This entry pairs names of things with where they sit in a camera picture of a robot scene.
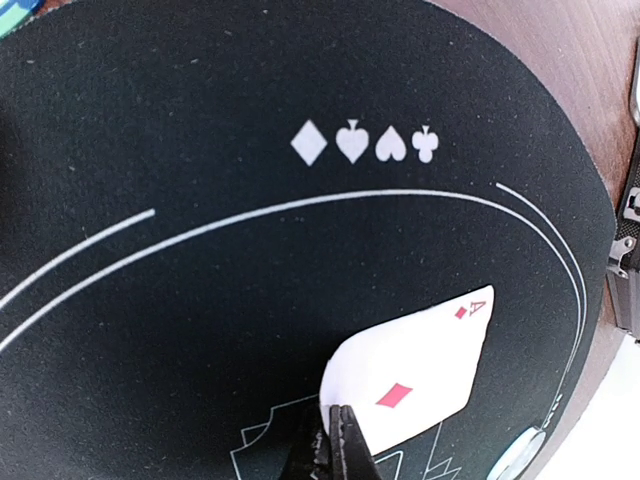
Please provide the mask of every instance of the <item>playing card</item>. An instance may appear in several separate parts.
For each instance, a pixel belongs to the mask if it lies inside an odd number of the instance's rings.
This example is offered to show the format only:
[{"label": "playing card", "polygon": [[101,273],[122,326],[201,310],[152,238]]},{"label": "playing card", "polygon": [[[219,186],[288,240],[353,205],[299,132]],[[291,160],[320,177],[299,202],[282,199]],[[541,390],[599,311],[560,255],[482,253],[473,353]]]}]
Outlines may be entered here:
[{"label": "playing card", "polygon": [[325,429],[331,405],[351,405],[376,455],[463,409],[493,300],[487,286],[346,340],[322,378]]}]

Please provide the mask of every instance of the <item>wooden table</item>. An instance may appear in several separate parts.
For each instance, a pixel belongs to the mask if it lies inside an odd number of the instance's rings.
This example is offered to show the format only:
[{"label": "wooden table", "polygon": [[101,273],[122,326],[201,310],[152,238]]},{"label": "wooden table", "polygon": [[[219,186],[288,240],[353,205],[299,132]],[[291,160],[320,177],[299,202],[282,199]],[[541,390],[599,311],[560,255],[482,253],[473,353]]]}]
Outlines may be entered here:
[{"label": "wooden table", "polygon": [[[65,3],[69,0],[48,0],[41,14]],[[491,34],[538,76],[573,122],[617,205],[636,136],[628,99],[635,39],[640,35],[640,0],[435,3]],[[537,476],[580,418],[621,341],[607,291],[578,387],[526,480]]]}]

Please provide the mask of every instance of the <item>black felt surface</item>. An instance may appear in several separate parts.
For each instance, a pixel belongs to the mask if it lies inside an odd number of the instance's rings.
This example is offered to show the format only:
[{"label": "black felt surface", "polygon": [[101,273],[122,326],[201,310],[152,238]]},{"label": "black felt surface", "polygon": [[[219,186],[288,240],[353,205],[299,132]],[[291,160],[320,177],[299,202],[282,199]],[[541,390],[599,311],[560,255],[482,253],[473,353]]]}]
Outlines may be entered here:
[{"label": "black felt surface", "polygon": [[[328,142],[311,167],[290,145],[309,119]],[[335,142],[347,119],[370,136],[355,164]],[[376,158],[389,125],[403,161]],[[428,164],[411,145],[423,125],[440,139]],[[602,182],[546,90],[488,36],[419,1],[62,8],[0,44],[0,172],[2,292],[156,209],[5,306],[3,337],[86,277],[192,228],[314,196],[416,191],[220,228],[47,311],[0,355],[7,479],[276,478],[314,400],[259,426],[271,407],[317,392],[340,342],[492,284],[468,407],[400,447],[400,479],[423,478],[431,453],[426,479],[459,467],[457,480],[486,478],[559,391],[555,428],[588,352],[614,230]],[[578,268],[497,183],[548,216],[583,273],[586,327],[564,380]],[[247,427],[255,443],[230,455]],[[380,464],[385,480],[395,466]]]}]

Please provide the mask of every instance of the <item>white diamond symbol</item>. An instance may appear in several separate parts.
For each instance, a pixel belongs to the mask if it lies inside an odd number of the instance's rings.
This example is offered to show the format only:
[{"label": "white diamond symbol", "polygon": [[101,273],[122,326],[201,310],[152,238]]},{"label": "white diamond symbol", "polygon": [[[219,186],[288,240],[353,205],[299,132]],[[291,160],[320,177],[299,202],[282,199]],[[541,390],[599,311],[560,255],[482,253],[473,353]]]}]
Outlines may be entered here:
[{"label": "white diamond symbol", "polygon": [[307,120],[291,140],[291,146],[302,157],[304,163],[311,166],[327,146],[327,141],[313,122]]}]

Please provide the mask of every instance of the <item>black clip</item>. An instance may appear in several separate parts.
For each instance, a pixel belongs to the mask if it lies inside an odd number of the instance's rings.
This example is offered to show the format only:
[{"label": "black clip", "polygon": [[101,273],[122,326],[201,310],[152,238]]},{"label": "black clip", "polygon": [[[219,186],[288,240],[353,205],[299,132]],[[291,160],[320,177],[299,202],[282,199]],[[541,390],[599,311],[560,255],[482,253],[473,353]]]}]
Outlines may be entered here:
[{"label": "black clip", "polygon": [[333,405],[329,436],[317,406],[303,422],[280,480],[381,480],[353,409]]}]

